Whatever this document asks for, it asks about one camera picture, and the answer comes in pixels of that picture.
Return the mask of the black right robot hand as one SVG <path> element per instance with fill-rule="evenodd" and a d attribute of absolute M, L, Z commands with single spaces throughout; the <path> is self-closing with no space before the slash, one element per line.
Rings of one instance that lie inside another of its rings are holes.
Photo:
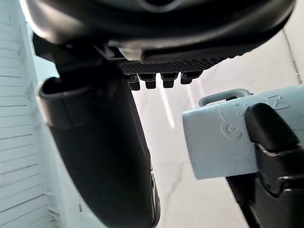
<path fill-rule="evenodd" d="M 272 38 L 293 0 L 22 0 L 37 56 L 59 77 L 38 89 L 59 154 L 109 228 L 154 228 L 160 199 L 132 91 L 171 88 Z"/>

